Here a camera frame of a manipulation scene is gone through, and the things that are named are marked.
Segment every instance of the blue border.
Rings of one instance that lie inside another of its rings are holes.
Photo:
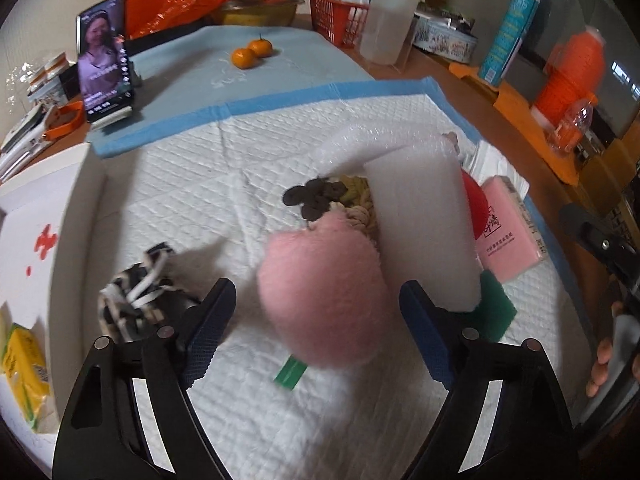
[[[172,118],[159,120],[146,126],[132,134],[126,135],[112,142],[108,142],[108,134],[105,134],[107,142],[102,142],[94,146],[94,150],[101,158],[120,155],[130,150],[135,150],[140,146],[145,146],[150,142],[164,139],[175,134],[180,134],[196,126],[209,124],[216,121],[223,121],[229,117],[253,114],[256,112],[269,112],[298,105],[306,105],[330,100],[350,100],[361,97],[384,97],[399,95],[427,94],[434,101],[439,100],[438,106],[446,113],[451,120],[466,132],[468,128],[473,128],[453,108],[444,97],[442,90],[431,78],[422,80],[395,80],[395,81],[356,81],[349,83],[330,83],[316,86],[304,90],[294,90],[270,94],[251,99],[229,102],[223,105],[214,105],[201,108],[194,112],[188,112]],[[470,140],[479,142],[481,139],[478,131],[474,129],[472,134],[468,134]]]
[[[350,100],[363,97],[382,96],[402,96],[426,94],[436,105],[451,119],[451,121],[464,131],[465,135],[473,143],[477,144],[482,135],[475,126],[469,123],[451,104],[447,101],[442,89],[431,78],[422,80],[393,80],[393,81],[361,81],[348,83],[331,83],[317,86],[305,90],[292,92],[282,92],[270,94],[251,99],[229,102],[223,105],[210,106],[194,112],[189,112],[170,119],[161,120],[153,124],[144,126],[139,131],[130,136],[114,140],[111,143],[97,150],[98,155],[103,158],[119,155],[140,146],[144,146],[155,140],[164,139],[175,134],[179,134],[190,128],[209,124],[216,121],[223,121],[232,116],[252,114],[256,112],[268,112],[280,108],[288,108],[297,105],[305,105],[328,100]],[[562,248],[558,240],[546,225],[542,215],[537,210],[533,201],[527,197],[525,204],[535,224],[538,226],[540,234],[545,241],[549,251],[551,261],[558,270],[564,288],[569,297],[574,302],[574,307],[578,313],[578,318],[587,339],[595,349],[596,341],[593,335],[593,327],[586,313],[582,294],[578,287],[578,282],[571,270],[569,263],[564,257]]]

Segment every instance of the pink fluffy ball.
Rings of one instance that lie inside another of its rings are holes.
[[[388,326],[378,252],[341,212],[326,213],[310,230],[272,235],[258,290],[284,343],[311,366],[368,361]]]

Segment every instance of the metal bowl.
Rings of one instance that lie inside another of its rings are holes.
[[[229,0],[211,13],[216,25],[289,27],[304,0]]]

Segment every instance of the smartphone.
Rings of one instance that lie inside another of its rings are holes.
[[[89,123],[133,103],[125,2],[105,0],[78,15],[78,80]]]

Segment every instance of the cardboard box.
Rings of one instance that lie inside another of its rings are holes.
[[[83,143],[0,186],[0,309],[7,325],[34,333],[59,418],[84,361],[82,285],[104,178],[103,164]],[[8,385],[0,382],[5,416]],[[12,428],[18,435],[23,429]]]

